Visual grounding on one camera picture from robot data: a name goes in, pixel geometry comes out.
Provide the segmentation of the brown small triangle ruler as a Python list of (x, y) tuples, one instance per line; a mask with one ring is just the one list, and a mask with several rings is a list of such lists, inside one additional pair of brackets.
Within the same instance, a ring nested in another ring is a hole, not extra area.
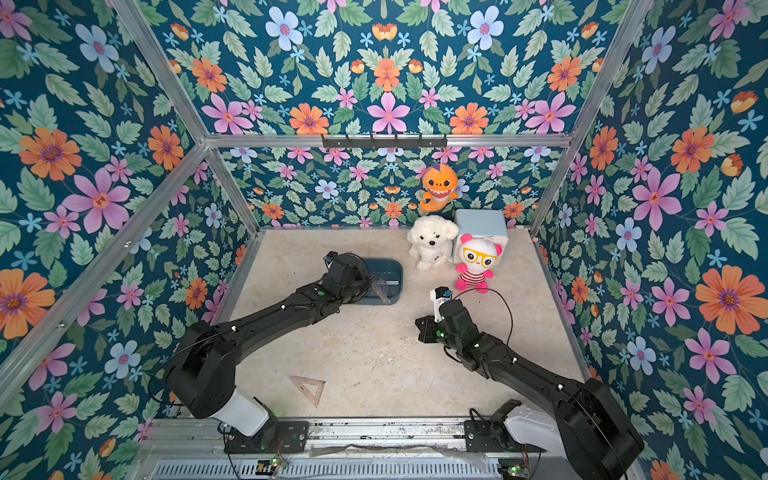
[(386, 280), (373, 280), (371, 282), (369, 295), (367, 299), (372, 302), (382, 305), (390, 305), (391, 301), (388, 296), (388, 283)]

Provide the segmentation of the teal plastic storage box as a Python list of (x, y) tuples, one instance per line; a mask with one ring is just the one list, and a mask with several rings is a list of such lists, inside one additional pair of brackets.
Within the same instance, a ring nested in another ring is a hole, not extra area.
[[(387, 281), (388, 296), (391, 301), (390, 305), (395, 304), (398, 301), (403, 290), (403, 283), (404, 283), (403, 266), (398, 261), (393, 259), (364, 258), (364, 261), (367, 265), (371, 282), (373, 280)], [(359, 300), (359, 304), (374, 305), (374, 306), (382, 305), (382, 304), (377, 304), (376, 302), (372, 302), (370, 299), (367, 299), (367, 296), (369, 295), (369, 291), (370, 289)]]

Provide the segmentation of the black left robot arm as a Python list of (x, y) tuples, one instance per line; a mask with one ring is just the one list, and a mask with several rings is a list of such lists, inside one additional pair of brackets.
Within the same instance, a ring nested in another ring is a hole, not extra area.
[(267, 407), (236, 386), (237, 366), (280, 337), (359, 302), (372, 286), (366, 262), (355, 254), (331, 252), (326, 267), (319, 280), (256, 313), (189, 327), (163, 381), (195, 418), (213, 418), (248, 437), (268, 424), (273, 415)]

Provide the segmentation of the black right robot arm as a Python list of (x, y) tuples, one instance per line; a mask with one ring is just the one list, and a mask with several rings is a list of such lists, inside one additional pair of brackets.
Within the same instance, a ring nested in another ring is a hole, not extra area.
[(497, 410), (492, 429), (518, 444), (565, 457), (583, 479), (625, 479), (645, 448), (629, 416), (596, 379), (580, 382), (524, 358), (482, 332), (447, 287), (430, 292), (434, 313), (415, 321), (419, 340), (439, 343), (449, 357), (483, 378), (505, 385), (536, 406), (513, 400)]

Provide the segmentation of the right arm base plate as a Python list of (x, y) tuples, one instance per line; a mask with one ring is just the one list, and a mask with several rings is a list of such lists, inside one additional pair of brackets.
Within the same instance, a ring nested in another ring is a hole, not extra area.
[(532, 445), (523, 445), (509, 434), (502, 440), (493, 434), (486, 422), (469, 419), (463, 422), (465, 448), (473, 453), (539, 453), (542, 449)]

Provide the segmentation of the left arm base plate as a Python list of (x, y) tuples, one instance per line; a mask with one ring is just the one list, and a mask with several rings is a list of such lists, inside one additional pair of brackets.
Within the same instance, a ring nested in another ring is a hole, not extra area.
[(302, 453), (309, 426), (307, 421), (271, 420), (253, 436), (231, 429), (225, 434), (224, 451), (230, 455)]

